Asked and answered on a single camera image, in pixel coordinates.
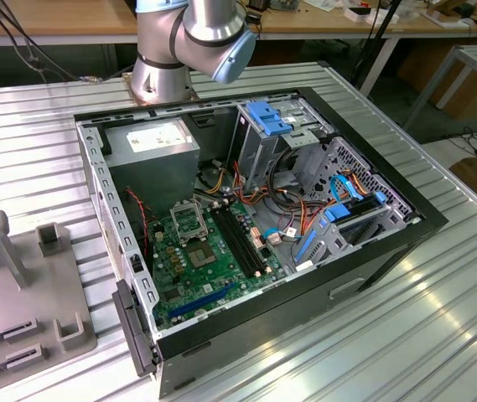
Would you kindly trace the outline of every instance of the floor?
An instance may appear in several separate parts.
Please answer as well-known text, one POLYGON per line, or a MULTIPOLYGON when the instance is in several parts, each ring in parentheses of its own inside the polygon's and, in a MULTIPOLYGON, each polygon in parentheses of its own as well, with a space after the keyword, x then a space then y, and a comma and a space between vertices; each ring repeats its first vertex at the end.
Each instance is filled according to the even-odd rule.
MULTIPOLYGON (((349 79, 354 62, 360 53, 360 42, 354 40, 346 43, 350 46, 334 40, 306 41, 302 47, 301 61, 323 59, 339 74, 349 79)), ((417 96, 418 93, 397 78, 396 74, 390 74, 389 69, 385 69, 376 82, 370 99, 392 120, 401 124, 417 96)), ((477 126, 477 121, 455 121, 429 103, 421 113, 409 129, 409 134, 421 143, 461 133, 465 126, 477 126)))

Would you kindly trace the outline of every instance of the blue plastic clip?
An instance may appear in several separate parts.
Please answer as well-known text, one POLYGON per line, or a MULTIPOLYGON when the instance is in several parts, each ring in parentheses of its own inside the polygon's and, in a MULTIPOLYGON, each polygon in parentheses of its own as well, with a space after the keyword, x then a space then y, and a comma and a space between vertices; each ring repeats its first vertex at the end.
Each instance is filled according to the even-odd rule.
POLYGON ((348 193, 350 193, 350 196, 352 198, 357 198, 360 201, 363 199, 363 197, 357 193, 357 191, 354 188, 354 185, 351 183, 350 180, 345 178, 342 174, 337 174, 331 178, 331 182, 329 183, 329 186, 331 187, 331 193, 335 197, 337 201, 340 201, 339 193, 337 193, 337 186, 336 186, 336 181, 339 180, 341 183, 344 184, 346 189, 348 190, 348 193))
POLYGON ((350 211, 343 204, 339 204, 327 208, 324 215, 329 219, 329 222, 335 222, 337 219, 350 215, 350 211))
POLYGON ((246 103, 246 109, 262 126, 267 136, 278 136, 292 131, 292 126, 282 121, 277 111, 267 102, 249 102, 246 103))
POLYGON ((383 204, 385 204, 385 203, 387 202, 387 197, 386 197, 386 195, 385 195, 384 193, 382 193, 381 191, 376 191, 375 196, 376 196, 376 199, 378 200, 378 202, 379 202, 380 204, 383 205, 383 204))

